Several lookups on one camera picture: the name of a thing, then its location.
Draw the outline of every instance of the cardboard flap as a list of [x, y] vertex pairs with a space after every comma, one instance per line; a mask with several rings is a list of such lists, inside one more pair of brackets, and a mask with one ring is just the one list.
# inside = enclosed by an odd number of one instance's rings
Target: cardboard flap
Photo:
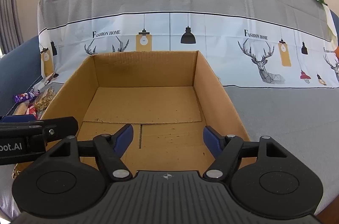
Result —
[[192, 86], [197, 52], [124, 52], [94, 56], [100, 87]]
[[84, 121], [166, 124], [201, 121], [192, 86], [99, 87]]
[[87, 57], [54, 97], [42, 119], [73, 116], [80, 128], [98, 86], [93, 57]]
[[214, 161], [203, 143], [203, 122], [142, 125], [139, 148], [126, 152], [124, 163], [132, 173], [138, 170], [198, 170], [204, 173]]
[[207, 125], [223, 136], [235, 134], [244, 141], [249, 141], [249, 136], [231, 99], [200, 52], [197, 56], [194, 89]]

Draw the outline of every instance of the hanging lamp illustration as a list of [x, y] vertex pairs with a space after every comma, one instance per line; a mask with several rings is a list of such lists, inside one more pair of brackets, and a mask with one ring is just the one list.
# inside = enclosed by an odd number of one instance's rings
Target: hanging lamp illustration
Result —
[[58, 54], [58, 52], [57, 52], [57, 49], [55, 48], [53, 40], [50, 42], [50, 45], [52, 47], [53, 56], [56, 56]]
[[186, 32], [182, 35], [180, 43], [182, 44], [196, 44], [195, 36], [191, 32], [189, 27], [189, 13], [187, 13], [187, 27]]
[[326, 82], [319, 76], [319, 74], [317, 74], [317, 77], [320, 84], [326, 85]]
[[136, 50], [137, 51], [152, 51], [152, 35], [145, 30], [145, 14], [144, 14], [144, 29], [136, 35]]
[[46, 77], [54, 72], [53, 60], [48, 48], [43, 48], [41, 51], [41, 60], [43, 62], [43, 70]]
[[278, 43], [278, 47], [279, 47], [282, 66], [291, 67], [292, 64], [291, 64], [291, 60], [289, 58], [289, 48], [287, 47], [286, 42], [282, 40], [282, 38]]
[[304, 71], [302, 71], [302, 70], [301, 70], [300, 78], [303, 79], [306, 83], [310, 83], [311, 77], [306, 75], [306, 73]]
[[302, 42], [301, 53], [304, 55], [308, 55], [307, 47], [305, 46], [304, 42]]

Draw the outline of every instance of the black pendant lamp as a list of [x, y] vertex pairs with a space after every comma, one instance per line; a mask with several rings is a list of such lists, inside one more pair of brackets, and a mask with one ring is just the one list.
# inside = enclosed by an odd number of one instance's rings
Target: black pendant lamp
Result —
[[50, 42], [50, 45], [52, 47], [52, 54], [53, 56], [56, 56], [58, 54], [57, 49], [55, 48], [53, 40]]
[[302, 42], [301, 53], [304, 55], [308, 55], [307, 47], [305, 46], [304, 42]]
[[187, 13], [186, 32], [182, 35], [180, 43], [182, 43], [182, 44], [196, 44], [195, 37], [191, 33], [191, 29], [189, 27], [189, 13]]

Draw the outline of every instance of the blue sofa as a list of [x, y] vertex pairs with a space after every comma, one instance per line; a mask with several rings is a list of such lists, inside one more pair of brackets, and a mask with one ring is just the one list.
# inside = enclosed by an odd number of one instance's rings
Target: blue sofa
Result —
[[39, 38], [35, 36], [0, 59], [0, 116], [15, 104], [13, 95], [25, 93], [40, 79]]

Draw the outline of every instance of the purple snack wrapper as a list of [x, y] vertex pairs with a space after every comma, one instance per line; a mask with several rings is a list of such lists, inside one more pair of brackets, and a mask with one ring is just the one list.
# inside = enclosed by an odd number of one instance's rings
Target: purple snack wrapper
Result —
[[40, 94], [40, 91], [33, 91], [33, 92], [28, 92], [28, 93], [23, 93], [14, 96], [14, 101], [15, 103], [21, 103], [24, 102], [25, 100], [34, 100], [38, 95]]

